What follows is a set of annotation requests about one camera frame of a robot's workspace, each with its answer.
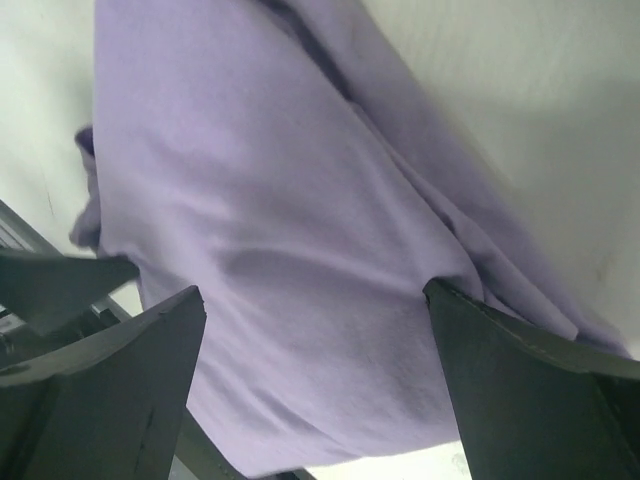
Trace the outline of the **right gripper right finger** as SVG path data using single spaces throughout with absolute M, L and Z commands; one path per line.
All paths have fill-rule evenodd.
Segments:
M 474 479 L 636 479 L 639 364 L 423 289 Z

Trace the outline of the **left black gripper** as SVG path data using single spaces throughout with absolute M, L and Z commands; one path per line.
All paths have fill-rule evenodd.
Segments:
M 58 350 L 123 320 L 100 304 L 139 270 L 123 257 L 1 251 L 1 368 Z

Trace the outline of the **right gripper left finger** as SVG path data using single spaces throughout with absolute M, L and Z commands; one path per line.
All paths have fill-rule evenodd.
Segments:
M 168 478 L 205 322 L 189 287 L 2 369 L 2 478 Z

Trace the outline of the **purple t shirt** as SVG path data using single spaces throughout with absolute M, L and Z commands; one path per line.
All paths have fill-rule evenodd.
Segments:
M 357 1 L 99 1 L 73 242 L 207 324 L 188 409 L 247 477 L 454 441 L 423 288 L 624 355 Z

